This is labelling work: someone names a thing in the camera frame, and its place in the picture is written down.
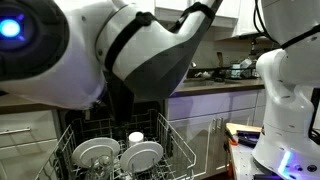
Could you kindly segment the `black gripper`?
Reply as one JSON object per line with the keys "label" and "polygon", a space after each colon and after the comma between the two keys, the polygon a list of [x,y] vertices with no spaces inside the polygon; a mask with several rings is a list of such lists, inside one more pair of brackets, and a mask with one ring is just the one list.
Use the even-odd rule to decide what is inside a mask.
{"label": "black gripper", "polygon": [[107,77],[107,90],[103,102],[107,105],[112,125],[120,131],[125,123],[131,120],[134,94],[122,80],[110,75]]}

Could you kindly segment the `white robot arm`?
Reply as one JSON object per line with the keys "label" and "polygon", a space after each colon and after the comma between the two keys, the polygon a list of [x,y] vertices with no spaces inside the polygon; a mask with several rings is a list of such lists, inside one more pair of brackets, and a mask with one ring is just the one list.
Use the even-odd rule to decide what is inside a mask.
{"label": "white robot arm", "polygon": [[[223,0],[196,0],[171,29],[124,0],[0,0],[0,89],[86,110],[101,101],[107,74],[140,98],[168,98]],[[320,149],[309,137],[320,87],[320,0],[255,0],[263,34],[277,43],[257,72],[266,89],[254,159],[284,180],[319,180]]]}

